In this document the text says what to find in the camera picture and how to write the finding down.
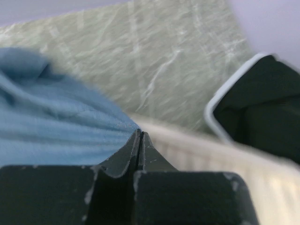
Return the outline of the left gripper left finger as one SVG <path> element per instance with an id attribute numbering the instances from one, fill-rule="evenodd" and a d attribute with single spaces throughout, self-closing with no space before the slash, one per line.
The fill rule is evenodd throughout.
<path id="1" fill-rule="evenodd" d="M 3 225 L 127 225 L 141 131 L 98 165 L 7 165 L 0 170 Z"/>

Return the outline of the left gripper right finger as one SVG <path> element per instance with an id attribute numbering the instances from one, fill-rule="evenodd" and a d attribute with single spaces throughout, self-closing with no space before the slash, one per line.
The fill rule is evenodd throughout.
<path id="1" fill-rule="evenodd" d="M 175 169 L 143 133 L 135 172 L 137 225 L 256 225 L 249 189 L 236 173 Z"/>

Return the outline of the blue fabric pillowcase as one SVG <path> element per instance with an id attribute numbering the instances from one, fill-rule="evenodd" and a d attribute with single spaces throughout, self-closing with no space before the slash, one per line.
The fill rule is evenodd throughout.
<path id="1" fill-rule="evenodd" d="M 138 126 L 112 101 L 41 54 L 0 51 L 1 165 L 96 165 Z"/>

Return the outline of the cream pillow with bear print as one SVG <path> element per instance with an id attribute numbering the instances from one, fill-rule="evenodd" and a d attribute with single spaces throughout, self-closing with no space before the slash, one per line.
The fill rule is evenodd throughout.
<path id="1" fill-rule="evenodd" d="M 260 224 L 299 224 L 300 167 L 295 162 L 151 118 L 134 114 L 131 118 L 150 135 L 155 148 L 175 168 L 230 171 L 241 176 L 249 188 Z"/>

